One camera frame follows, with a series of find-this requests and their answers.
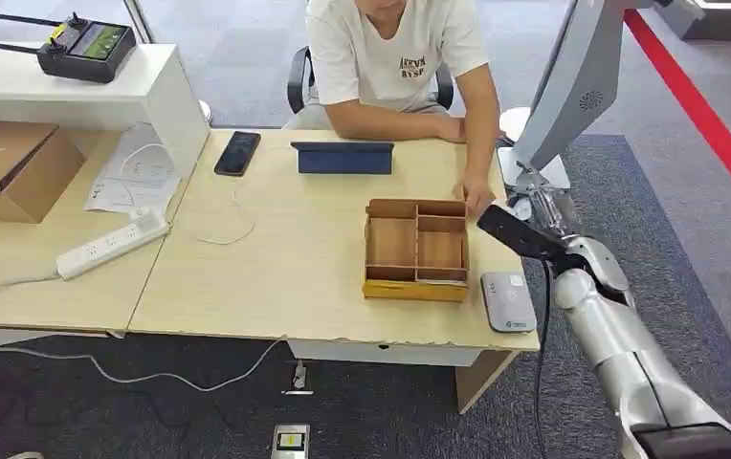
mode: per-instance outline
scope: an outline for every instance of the desk leg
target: desk leg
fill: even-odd
[[[458,414],[466,413],[478,401],[517,354],[518,351],[481,351],[473,366],[455,369]]]

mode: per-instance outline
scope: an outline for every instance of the power strip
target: power strip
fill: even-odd
[[[55,265],[61,277],[67,280],[86,273],[171,231],[171,226],[160,212],[143,208],[133,212],[130,217],[132,221],[129,225],[57,258]]]

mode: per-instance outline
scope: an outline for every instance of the person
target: person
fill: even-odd
[[[310,0],[306,28],[317,94],[285,129],[464,142],[466,167],[454,194],[473,214],[492,203],[498,95],[474,0]],[[448,115],[429,91],[442,63],[455,77],[464,118]]]

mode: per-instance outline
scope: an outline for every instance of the chair armrest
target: chair armrest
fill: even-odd
[[[292,108],[292,113],[303,110],[303,74],[306,69],[306,61],[309,60],[309,65],[312,65],[310,59],[308,46],[299,49],[292,58],[289,79],[287,80],[287,100],[290,108]]]
[[[436,70],[436,84],[439,87],[436,101],[450,110],[450,106],[453,105],[453,77],[446,64],[441,64]]]

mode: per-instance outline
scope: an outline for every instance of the small white device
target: small white device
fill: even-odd
[[[538,326],[522,273],[484,273],[481,290],[490,326],[496,332],[531,332]]]
[[[272,459],[309,459],[309,425],[278,425]]]
[[[58,274],[71,279],[113,260],[138,247],[163,237],[171,231],[166,217],[159,211],[141,208],[129,215],[131,223],[103,237],[64,253],[55,260]]]

